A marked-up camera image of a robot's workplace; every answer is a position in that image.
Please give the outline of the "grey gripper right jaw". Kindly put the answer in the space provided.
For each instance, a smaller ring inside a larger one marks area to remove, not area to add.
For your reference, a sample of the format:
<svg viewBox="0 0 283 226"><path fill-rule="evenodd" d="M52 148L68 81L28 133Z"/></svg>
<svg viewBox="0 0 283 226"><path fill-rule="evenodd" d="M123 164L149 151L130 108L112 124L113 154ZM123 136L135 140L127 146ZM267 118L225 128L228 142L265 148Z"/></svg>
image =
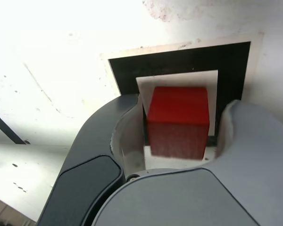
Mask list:
<svg viewBox="0 0 283 226"><path fill-rule="evenodd" d="M108 197L95 226L283 226L283 124L232 101L202 161L156 156Z"/></svg>

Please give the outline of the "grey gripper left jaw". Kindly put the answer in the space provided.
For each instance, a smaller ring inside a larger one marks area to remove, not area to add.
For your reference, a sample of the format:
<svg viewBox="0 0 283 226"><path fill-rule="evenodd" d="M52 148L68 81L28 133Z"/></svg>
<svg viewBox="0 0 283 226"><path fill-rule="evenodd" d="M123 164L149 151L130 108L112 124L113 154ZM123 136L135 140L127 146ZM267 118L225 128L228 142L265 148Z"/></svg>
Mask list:
<svg viewBox="0 0 283 226"><path fill-rule="evenodd" d="M121 95L79 130L37 225L91 225L126 177L144 169L142 102L137 94Z"/></svg>

